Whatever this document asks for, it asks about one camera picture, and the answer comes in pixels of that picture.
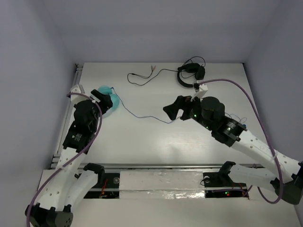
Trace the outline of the teal cat ear headphones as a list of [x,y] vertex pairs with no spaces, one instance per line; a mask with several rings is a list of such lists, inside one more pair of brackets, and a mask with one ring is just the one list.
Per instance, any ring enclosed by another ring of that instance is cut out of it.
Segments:
[[98,88],[98,92],[103,95],[107,95],[111,102],[111,107],[109,108],[109,110],[106,111],[106,113],[103,114],[103,117],[107,118],[119,107],[120,99],[118,95],[114,92],[113,87],[100,86]]

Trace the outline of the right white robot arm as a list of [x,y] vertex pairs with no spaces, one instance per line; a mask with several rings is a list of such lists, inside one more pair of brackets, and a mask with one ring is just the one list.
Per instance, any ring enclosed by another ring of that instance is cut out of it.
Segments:
[[252,184],[275,192],[287,203],[297,205],[303,196],[303,164],[273,150],[259,140],[238,121],[225,116],[225,106],[215,97],[199,99],[178,96],[174,103],[163,111],[175,120],[179,110],[183,110],[181,120],[192,119],[211,132],[211,136],[234,150],[237,150],[258,164],[262,169],[240,166],[225,162],[220,169],[219,182],[229,186],[233,182]]

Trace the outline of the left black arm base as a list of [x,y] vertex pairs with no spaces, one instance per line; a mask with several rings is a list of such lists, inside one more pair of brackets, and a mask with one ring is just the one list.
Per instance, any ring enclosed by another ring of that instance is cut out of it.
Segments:
[[96,184],[90,189],[85,199],[119,199],[119,173],[105,173],[105,178],[102,183]]

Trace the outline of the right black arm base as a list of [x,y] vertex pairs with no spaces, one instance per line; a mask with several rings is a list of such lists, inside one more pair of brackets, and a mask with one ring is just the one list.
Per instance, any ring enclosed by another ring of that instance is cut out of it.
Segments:
[[205,189],[206,198],[250,198],[250,187],[245,183],[235,183],[228,175],[219,172],[203,173],[200,185]]

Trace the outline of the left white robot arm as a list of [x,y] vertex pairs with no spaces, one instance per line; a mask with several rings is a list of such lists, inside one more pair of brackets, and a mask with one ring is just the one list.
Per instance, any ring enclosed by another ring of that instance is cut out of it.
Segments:
[[74,107],[74,120],[55,172],[40,186],[25,211],[28,227],[69,227],[88,191],[105,182],[103,166],[88,163],[81,173],[79,166],[101,130],[103,115],[119,102],[107,86],[92,90],[90,95],[75,86],[67,97]]

